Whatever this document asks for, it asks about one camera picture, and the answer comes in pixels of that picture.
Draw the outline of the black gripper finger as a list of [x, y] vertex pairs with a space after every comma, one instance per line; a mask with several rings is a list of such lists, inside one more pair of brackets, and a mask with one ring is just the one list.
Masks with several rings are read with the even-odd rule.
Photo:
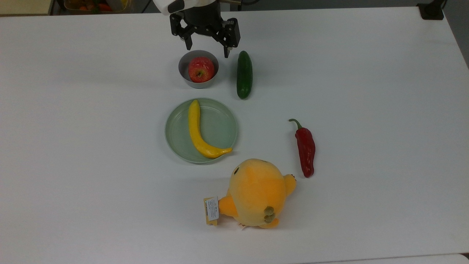
[[192, 34], [194, 33], [194, 26], [190, 23], [186, 23], [186, 26], [182, 26], [181, 22], [185, 22], [183, 13], [173, 13], [170, 15], [170, 27], [171, 33], [174, 36], [178, 36], [184, 41], [186, 49], [189, 51], [192, 49]]
[[223, 46], [224, 58], [228, 58], [230, 51], [238, 47], [241, 40], [238, 20], [234, 17], [228, 20], [221, 20], [218, 23], [214, 39]]

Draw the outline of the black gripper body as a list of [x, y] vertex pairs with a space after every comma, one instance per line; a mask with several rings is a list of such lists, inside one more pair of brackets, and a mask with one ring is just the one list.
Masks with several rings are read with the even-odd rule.
[[185, 2], [182, 13], [186, 23], [184, 35], [221, 36], [225, 29], [219, 2]]

